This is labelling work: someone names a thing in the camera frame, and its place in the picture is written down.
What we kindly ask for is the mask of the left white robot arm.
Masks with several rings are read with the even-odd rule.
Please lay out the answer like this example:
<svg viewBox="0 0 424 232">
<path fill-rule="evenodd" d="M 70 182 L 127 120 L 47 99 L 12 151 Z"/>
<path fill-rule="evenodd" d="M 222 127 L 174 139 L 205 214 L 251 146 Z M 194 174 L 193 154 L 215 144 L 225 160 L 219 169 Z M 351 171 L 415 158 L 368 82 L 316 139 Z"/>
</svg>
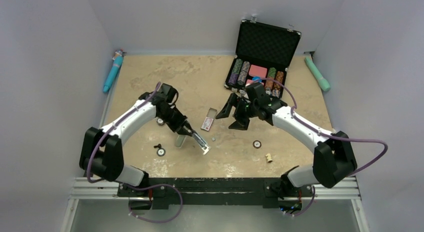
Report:
<svg viewBox="0 0 424 232">
<path fill-rule="evenodd" d="M 155 118 L 161 119 L 178 135 L 192 136 L 194 131 L 187 117 L 176 107 L 178 96 L 173 86 L 157 83 L 152 92 L 142 94 L 129 110 L 110 124 L 102 128 L 89 128 L 84 135 L 79 160 L 88 182 L 119 182 L 129 185 L 136 196 L 147 194 L 149 174 L 125 164 L 123 145 Z"/>
</svg>

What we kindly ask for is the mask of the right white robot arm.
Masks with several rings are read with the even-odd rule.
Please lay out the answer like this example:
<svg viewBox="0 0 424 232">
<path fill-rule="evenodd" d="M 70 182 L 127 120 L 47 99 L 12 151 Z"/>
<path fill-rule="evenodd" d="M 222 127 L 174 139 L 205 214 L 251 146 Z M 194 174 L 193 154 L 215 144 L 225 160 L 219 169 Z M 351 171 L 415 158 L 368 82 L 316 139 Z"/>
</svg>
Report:
<svg viewBox="0 0 424 232">
<path fill-rule="evenodd" d="M 304 185 L 332 188 L 357 169 L 351 143 L 344 132 L 329 133 L 297 116 L 287 103 L 268 95 L 260 83 L 247 86 L 245 91 L 247 97 L 231 93 L 216 119 L 228 118 L 234 108 L 235 121 L 229 129 L 247 130 L 250 119 L 257 117 L 287 132 L 313 153 L 311 165 L 296 166 L 281 176 L 280 189 L 284 194 L 293 195 Z"/>
</svg>

